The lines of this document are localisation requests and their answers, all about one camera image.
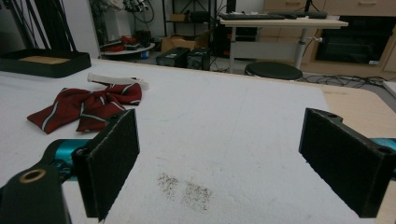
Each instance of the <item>red bow tie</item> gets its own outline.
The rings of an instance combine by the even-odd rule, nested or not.
[[[142,99],[140,85],[109,85],[103,91],[63,89],[53,105],[36,112],[27,119],[45,133],[78,118],[77,132],[100,131],[106,126],[106,119],[125,110],[122,105],[139,105]]]

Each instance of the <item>gray floor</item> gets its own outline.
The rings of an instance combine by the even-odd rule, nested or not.
[[[160,55],[159,51],[151,51],[149,53],[149,57],[147,59],[141,59],[139,54],[132,55],[122,55],[115,57],[103,57],[110,60],[115,61],[125,61],[130,63],[145,63],[145,64],[156,64],[156,57]],[[211,71],[216,72],[226,72],[229,67],[229,60],[225,58],[214,58],[212,57],[212,61],[215,60],[211,67]],[[249,63],[252,63],[252,60],[235,60],[233,65],[234,73],[243,75],[245,66]],[[322,75],[322,74],[311,74],[304,73],[304,78],[301,81],[305,82],[313,82],[334,86],[345,86],[349,88],[361,88],[367,91],[375,92],[393,111],[396,113],[396,98],[391,95],[385,88],[382,87],[381,80],[365,80],[365,79],[353,79],[347,77],[337,77],[331,75]]]

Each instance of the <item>black tray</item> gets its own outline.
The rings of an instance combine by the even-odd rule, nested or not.
[[[90,54],[84,52],[23,49],[0,55],[0,71],[39,77],[67,77],[89,67]]]

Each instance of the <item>desk leg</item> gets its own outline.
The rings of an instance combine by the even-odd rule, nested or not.
[[[294,67],[300,69],[301,60],[303,59],[304,51],[305,51],[305,40],[308,35],[308,29],[303,29],[301,32],[300,41],[297,45],[296,55],[294,57]]]
[[[231,32],[231,45],[230,45],[230,73],[233,72],[233,53],[235,48],[235,36],[236,36],[236,27],[233,27],[233,31]]]

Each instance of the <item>stool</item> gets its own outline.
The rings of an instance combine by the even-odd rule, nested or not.
[[[248,64],[245,67],[245,75],[283,80],[298,80],[303,77],[303,72],[285,63],[262,62]]]

